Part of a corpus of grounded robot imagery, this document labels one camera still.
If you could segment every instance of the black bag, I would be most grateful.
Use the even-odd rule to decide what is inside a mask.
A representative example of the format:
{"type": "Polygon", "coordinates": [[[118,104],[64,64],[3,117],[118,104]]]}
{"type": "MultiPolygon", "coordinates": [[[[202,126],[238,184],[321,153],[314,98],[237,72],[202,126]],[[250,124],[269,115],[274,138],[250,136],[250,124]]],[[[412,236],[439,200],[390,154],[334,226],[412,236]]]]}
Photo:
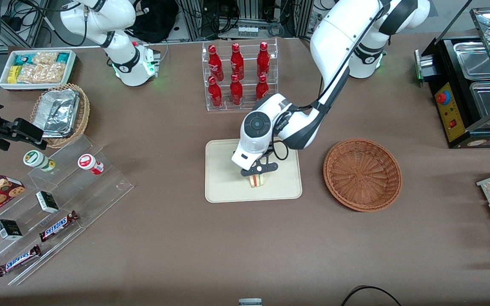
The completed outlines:
{"type": "Polygon", "coordinates": [[[136,21],[126,33],[146,43],[166,39],[175,25],[179,6],[175,0],[136,0],[136,21]]]}

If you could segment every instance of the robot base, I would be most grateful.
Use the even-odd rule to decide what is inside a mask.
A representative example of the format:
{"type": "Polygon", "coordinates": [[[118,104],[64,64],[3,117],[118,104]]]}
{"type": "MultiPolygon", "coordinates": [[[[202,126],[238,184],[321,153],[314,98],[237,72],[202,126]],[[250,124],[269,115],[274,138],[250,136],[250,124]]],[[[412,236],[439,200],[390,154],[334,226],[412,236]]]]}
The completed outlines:
{"type": "MultiPolygon", "coordinates": [[[[276,159],[279,168],[264,173],[264,184],[251,188],[249,177],[230,157],[239,139],[210,141],[205,146],[205,199],[211,203],[296,199],[302,195],[302,179],[298,152],[289,150],[284,161],[276,159]]],[[[285,147],[276,143],[276,150],[284,154],[285,147]]]]}
{"type": "Polygon", "coordinates": [[[132,68],[132,71],[123,73],[113,66],[117,77],[128,86],[139,86],[151,78],[157,77],[160,67],[160,52],[155,52],[144,46],[136,46],[136,48],[140,51],[140,60],[132,68]]]}

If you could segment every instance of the aluminum foil container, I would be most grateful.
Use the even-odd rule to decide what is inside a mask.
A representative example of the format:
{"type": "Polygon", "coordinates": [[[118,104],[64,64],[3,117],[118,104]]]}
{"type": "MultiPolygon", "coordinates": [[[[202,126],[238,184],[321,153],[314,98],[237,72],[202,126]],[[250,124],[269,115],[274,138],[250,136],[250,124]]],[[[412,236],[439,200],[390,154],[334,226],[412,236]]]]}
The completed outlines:
{"type": "Polygon", "coordinates": [[[44,138],[65,138],[73,134],[80,94],[72,89],[44,93],[33,125],[43,130],[44,138]]]}

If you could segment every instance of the snickers bar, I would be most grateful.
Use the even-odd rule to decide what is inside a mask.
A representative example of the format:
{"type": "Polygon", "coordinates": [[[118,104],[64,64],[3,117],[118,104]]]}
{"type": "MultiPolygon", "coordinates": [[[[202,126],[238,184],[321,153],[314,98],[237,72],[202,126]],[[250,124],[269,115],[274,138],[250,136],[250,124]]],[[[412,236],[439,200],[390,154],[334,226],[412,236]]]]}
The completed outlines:
{"type": "Polygon", "coordinates": [[[41,249],[37,244],[33,246],[31,250],[18,256],[14,260],[8,262],[6,265],[0,265],[0,277],[6,275],[6,273],[9,273],[12,269],[15,269],[17,266],[24,264],[26,261],[35,256],[41,256],[41,249]]]}
{"type": "Polygon", "coordinates": [[[68,215],[66,215],[66,217],[64,217],[62,220],[56,222],[55,225],[52,225],[46,231],[39,234],[39,236],[41,237],[41,241],[47,241],[50,236],[55,235],[57,232],[63,230],[66,226],[70,225],[76,219],[78,219],[78,215],[75,213],[75,211],[68,213],[68,215]]]}

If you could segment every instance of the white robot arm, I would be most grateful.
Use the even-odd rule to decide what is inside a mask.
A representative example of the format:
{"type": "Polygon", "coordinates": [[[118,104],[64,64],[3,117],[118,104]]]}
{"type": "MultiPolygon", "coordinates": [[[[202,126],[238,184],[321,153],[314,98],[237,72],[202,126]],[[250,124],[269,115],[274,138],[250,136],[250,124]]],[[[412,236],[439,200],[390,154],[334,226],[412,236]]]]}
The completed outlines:
{"type": "Polygon", "coordinates": [[[79,0],[81,5],[62,11],[60,17],[66,28],[85,35],[105,50],[113,67],[125,85],[138,86],[157,74],[154,53],[143,46],[135,46],[123,29],[136,20],[134,6],[128,0],[79,0]]]}
{"type": "MultiPolygon", "coordinates": [[[[100,45],[125,85],[138,86],[157,75],[157,62],[152,50],[134,46],[123,29],[136,20],[134,6],[128,0],[79,0],[62,6],[62,23],[77,35],[100,45]]],[[[43,19],[54,31],[52,23],[43,19]]]]}
{"type": "MultiPolygon", "coordinates": [[[[251,176],[276,169],[257,163],[267,152],[269,154],[268,149],[272,150],[274,135],[294,150],[304,149],[313,141],[353,70],[350,58],[366,35],[380,40],[386,38],[384,46],[391,32],[419,25],[429,10],[428,0],[339,0],[311,37],[311,55],[324,81],[323,92],[307,107],[293,105],[280,93],[266,96],[256,103],[241,124],[239,144],[232,156],[232,161],[243,169],[242,175],[251,176]],[[414,9],[405,6],[404,10],[401,3],[414,4],[411,5],[414,9]],[[392,30],[387,31],[389,34],[380,33],[375,30],[375,25],[392,30]]],[[[363,64],[360,61],[355,66],[360,63],[362,70],[362,66],[373,67],[373,73],[375,65],[370,65],[373,62],[363,64]]]]}

